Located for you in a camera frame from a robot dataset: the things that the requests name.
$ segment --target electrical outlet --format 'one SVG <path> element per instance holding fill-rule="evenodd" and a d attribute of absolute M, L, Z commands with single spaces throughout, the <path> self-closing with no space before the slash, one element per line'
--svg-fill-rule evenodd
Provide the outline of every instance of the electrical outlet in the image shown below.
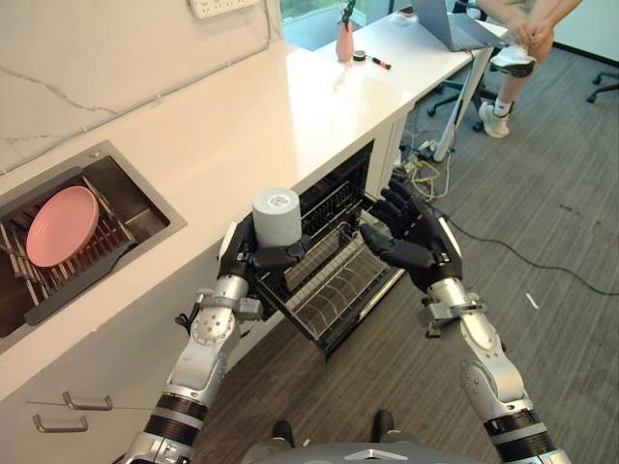
<path fill-rule="evenodd" d="M 221 15 L 258 3 L 258 0 L 189 0 L 193 15 L 198 19 Z"/>

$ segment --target cabinet handle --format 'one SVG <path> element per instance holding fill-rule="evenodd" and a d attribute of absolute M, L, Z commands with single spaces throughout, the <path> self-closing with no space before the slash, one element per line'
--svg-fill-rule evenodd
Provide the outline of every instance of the cabinet handle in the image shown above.
<path fill-rule="evenodd" d="M 38 414 L 32 417 L 32 421 L 35 423 L 35 427 L 41 433 L 75 433 L 75 432 L 85 432 L 88 430 L 88 421 L 84 416 L 79 418 L 79 423 L 81 423 L 80 427 L 45 427 L 41 422 L 41 416 Z"/>
<path fill-rule="evenodd" d="M 106 396 L 103 401 L 105 401 L 104 405 L 97 404 L 75 404 L 71 399 L 71 395 L 68 391 L 62 393 L 62 398 L 65 400 L 65 404 L 71 409 L 75 409 L 76 411 L 111 411 L 114 407 L 112 405 L 112 398 Z"/>

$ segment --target white sneaker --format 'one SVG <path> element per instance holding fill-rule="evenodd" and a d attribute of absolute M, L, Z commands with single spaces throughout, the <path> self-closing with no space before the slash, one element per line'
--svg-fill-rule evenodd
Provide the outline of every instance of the white sneaker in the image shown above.
<path fill-rule="evenodd" d="M 494 114 L 494 105 L 484 101 L 480 106 L 480 118 L 484 123 L 484 131 L 492 138 L 503 138 L 510 134 L 507 122 L 510 120 L 510 113 L 503 117 Z"/>
<path fill-rule="evenodd" d="M 502 73 L 526 77 L 535 69 L 535 58 L 529 56 L 526 46 L 514 44 L 490 58 L 490 64 Z"/>

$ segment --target pink plate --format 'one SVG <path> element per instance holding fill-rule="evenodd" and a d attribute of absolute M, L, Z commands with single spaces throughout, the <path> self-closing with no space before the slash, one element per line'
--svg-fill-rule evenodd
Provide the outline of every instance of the pink plate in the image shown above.
<path fill-rule="evenodd" d="M 28 258 L 41 268 L 66 261 L 95 233 L 99 204 L 88 188 L 69 187 L 49 198 L 28 231 Z"/>

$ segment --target gray carpet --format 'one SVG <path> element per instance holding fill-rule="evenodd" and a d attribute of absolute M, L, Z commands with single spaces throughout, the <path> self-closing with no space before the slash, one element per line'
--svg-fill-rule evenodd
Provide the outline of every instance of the gray carpet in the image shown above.
<path fill-rule="evenodd" d="M 504 140 L 473 132 L 469 109 L 451 161 L 450 193 L 437 206 L 473 234 L 509 242 L 536 262 L 568 267 L 617 292 L 619 92 L 585 101 L 599 71 L 612 69 L 553 50 L 518 99 Z M 498 78 L 489 77 L 490 89 Z M 425 113 L 440 98 L 423 101 L 409 128 L 424 136 L 441 127 L 451 107 L 431 120 Z M 457 238 L 465 282 L 489 304 L 557 444 L 574 464 L 616 462 L 619 298 L 534 269 L 500 246 Z M 290 323 L 281 323 L 225 379 L 195 462 L 238 463 L 281 418 L 292 423 L 300 444 L 366 441 L 380 408 L 429 446 L 499 462 L 440 341 L 423 337 L 420 297 L 402 279 L 327 364 Z"/>

